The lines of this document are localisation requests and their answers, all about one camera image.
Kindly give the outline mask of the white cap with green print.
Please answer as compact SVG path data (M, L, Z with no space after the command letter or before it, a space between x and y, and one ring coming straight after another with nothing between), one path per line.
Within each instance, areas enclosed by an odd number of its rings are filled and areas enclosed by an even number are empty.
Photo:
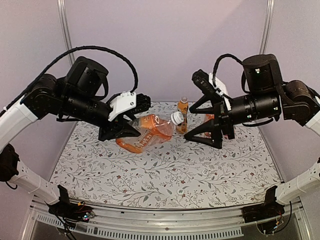
M184 194L184 190L182 188L179 188L176 193L180 196L182 196Z

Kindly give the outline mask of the yellow dark-label bottle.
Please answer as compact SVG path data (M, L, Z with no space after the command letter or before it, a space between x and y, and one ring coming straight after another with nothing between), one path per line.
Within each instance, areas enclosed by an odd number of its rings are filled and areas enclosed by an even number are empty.
M186 96L182 96L180 101L177 103L177 110L183 115L183 123L176 126L176 131L179 134L185 134L188 132L188 119L187 114L189 110L188 98Z

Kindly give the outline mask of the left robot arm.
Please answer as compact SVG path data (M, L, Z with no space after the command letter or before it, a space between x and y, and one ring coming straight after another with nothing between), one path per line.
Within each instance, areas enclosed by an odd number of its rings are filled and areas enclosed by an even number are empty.
M136 135L129 126L141 110L144 96L124 91L106 100L99 89L108 89L108 70L84 56L78 57L65 76L42 73L0 116L0 180L22 187L54 207L63 217L74 213L65 187L32 171L12 142L25 130L34 130L46 117L59 122L80 121L98 128L100 141Z

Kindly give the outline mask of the orange bottle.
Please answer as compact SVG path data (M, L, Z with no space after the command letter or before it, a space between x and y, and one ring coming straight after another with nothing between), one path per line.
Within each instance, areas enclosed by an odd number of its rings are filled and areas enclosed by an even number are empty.
M156 114L149 114L137 118L129 123L140 135L134 137L122 137L115 140L121 148L134 153L141 154L147 148L168 142L174 134L176 126L184 122L184 116L176 111L170 118L162 118Z
M209 120L213 120L215 118L215 115L214 114L209 114L209 113L206 113L205 116L204 116L204 123L208 122ZM204 137L205 138L210 138L211 137L211 133L210 132L205 132L204 134Z

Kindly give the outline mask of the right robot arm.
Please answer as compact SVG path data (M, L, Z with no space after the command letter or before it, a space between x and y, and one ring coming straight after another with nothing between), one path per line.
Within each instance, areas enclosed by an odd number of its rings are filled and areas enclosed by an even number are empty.
M232 98L226 87L216 79L220 61L206 73L198 70L192 81L201 90L202 97L189 109L193 114L212 114L209 119L184 135L187 141L201 143L216 149L223 146L223 136L235 138L235 126L259 127L278 121L293 120L315 133L320 131L320 96L300 80L283 81L280 65L273 54L250 56L239 63L242 96ZM303 193L320 185L320 164L294 179L268 188L260 204L242 208L246 223L282 215L285 205Z

